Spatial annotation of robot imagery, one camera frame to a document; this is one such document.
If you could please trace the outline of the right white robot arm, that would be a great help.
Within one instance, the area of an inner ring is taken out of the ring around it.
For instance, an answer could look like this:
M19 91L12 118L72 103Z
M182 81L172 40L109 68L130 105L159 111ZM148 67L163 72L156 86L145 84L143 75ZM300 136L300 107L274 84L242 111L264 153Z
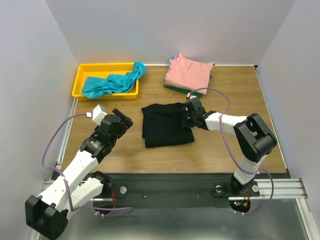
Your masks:
M277 146L278 142L268 125L257 113L249 116L233 116L217 111L206 111L197 97L188 97L182 107L182 126L197 127L206 131L220 131L223 141L225 134L236 136L242 152L242 160L230 180L230 190L235 195L245 193L261 163Z

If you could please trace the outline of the black t-shirt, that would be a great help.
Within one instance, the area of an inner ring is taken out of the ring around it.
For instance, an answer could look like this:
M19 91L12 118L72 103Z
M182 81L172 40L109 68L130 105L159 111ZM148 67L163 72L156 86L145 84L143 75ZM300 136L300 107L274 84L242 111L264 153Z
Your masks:
M189 144L195 141L190 128L183 127L184 104L151 104L141 109L142 138L146 148Z

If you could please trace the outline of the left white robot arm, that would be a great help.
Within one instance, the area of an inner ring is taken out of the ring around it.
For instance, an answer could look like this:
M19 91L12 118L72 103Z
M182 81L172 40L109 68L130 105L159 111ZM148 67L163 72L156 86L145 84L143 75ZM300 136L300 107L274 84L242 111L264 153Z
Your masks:
M117 108L111 114L106 113L100 104L83 116L96 124L94 132L83 141L64 171L51 167L59 174L57 179L38 196L31 195L24 204L26 225L49 240L59 238L70 218L78 210L86 209L87 202L96 196L111 196L110 208L92 208L101 217L108 217L113 211L133 211L132 207L115 207L116 190L111 177L100 171L91 173L133 126L133 121Z

